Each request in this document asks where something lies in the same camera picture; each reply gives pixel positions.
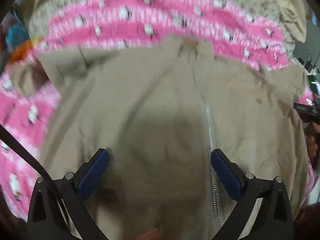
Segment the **right hand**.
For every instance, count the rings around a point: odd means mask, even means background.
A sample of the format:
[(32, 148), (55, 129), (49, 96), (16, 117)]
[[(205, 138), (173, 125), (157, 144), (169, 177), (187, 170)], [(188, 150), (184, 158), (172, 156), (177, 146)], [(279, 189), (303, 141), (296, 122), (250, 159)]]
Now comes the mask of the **right hand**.
[(316, 157), (318, 151), (317, 141), (319, 141), (319, 124), (316, 124), (314, 122), (310, 123), (304, 130), (304, 132), (308, 156), (311, 160), (313, 160)]

